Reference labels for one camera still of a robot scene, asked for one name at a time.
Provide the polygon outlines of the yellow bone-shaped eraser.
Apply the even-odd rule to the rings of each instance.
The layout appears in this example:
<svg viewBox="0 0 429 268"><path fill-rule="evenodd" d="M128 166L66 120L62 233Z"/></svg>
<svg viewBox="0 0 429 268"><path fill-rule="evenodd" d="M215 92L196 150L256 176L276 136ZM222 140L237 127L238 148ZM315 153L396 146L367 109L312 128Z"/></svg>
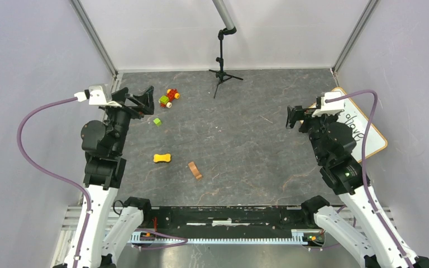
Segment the yellow bone-shaped eraser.
<svg viewBox="0 0 429 268"><path fill-rule="evenodd" d="M153 162L154 163L161 163L161 162L171 162L171 154L154 154L153 155Z"/></svg>

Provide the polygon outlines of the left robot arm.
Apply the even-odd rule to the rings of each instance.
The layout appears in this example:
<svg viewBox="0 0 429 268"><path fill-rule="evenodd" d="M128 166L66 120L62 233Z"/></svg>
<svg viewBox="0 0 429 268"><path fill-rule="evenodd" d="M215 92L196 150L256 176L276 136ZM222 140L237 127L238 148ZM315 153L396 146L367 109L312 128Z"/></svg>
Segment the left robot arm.
<svg viewBox="0 0 429 268"><path fill-rule="evenodd" d="M121 186L126 159L122 157L126 136L133 119L154 113L154 88L140 95L122 88L110 95L104 84L90 86L75 94L78 101L104 110L104 121L92 120L80 132L85 152L84 200L89 209L81 211L75 236L59 267L116 267L116 263L137 227L152 223L148 199L129 197L123 202L117 222L108 231L107 220Z"/></svg>

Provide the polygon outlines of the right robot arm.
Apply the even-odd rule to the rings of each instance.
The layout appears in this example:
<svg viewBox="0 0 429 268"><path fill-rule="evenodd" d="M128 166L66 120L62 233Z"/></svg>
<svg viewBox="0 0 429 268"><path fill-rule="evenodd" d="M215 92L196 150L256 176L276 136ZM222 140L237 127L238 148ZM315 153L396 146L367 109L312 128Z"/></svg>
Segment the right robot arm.
<svg viewBox="0 0 429 268"><path fill-rule="evenodd" d="M351 154L356 147L352 129L336 114L315 117L314 111L289 106L286 127L302 123L299 131L309 137L323 181L351 210L361 230L319 195L301 204L302 224L330 233L360 267L429 267L429 258L408 247L381 209L370 181L363 179L362 167Z"/></svg>

